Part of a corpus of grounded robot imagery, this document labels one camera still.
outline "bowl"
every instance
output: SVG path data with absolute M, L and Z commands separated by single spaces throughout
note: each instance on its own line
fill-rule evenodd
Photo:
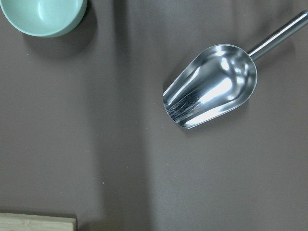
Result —
M 57 37 L 81 21 L 87 0 L 0 0 L 5 17 L 21 32 L 38 37 Z

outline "scoop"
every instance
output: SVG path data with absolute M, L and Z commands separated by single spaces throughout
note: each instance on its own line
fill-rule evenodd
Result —
M 21 32 L 37 37 L 58 37 L 81 21 L 87 0 L 0 0 L 8 21 Z
M 204 50 L 164 92 L 165 110 L 190 129 L 239 107 L 257 84 L 254 61 L 307 23 L 303 11 L 249 52 L 229 44 Z

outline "metal scoop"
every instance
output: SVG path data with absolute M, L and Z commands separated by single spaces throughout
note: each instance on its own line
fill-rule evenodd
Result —
M 251 51 L 229 44 L 199 54 L 163 94 L 169 116 L 190 129 L 246 102 L 257 84 L 254 61 L 308 23 L 303 11 Z

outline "light wood block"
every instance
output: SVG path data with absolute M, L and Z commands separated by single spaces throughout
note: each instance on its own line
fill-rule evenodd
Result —
M 0 213 L 0 231 L 76 231 L 75 218 Z

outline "cylindrical handle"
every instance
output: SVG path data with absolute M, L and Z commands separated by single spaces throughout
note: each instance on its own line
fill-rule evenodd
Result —
M 295 18 L 291 19 L 287 24 L 276 30 L 273 34 L 268 36 L 265 40 L 256 45 L 248 52 L 248 55 L 253 61 L 257 60 L 263 54 L 277 46 L 287 37 L 294 34 L 300 28 L 308 23 L 308 12 L 303 11 Z

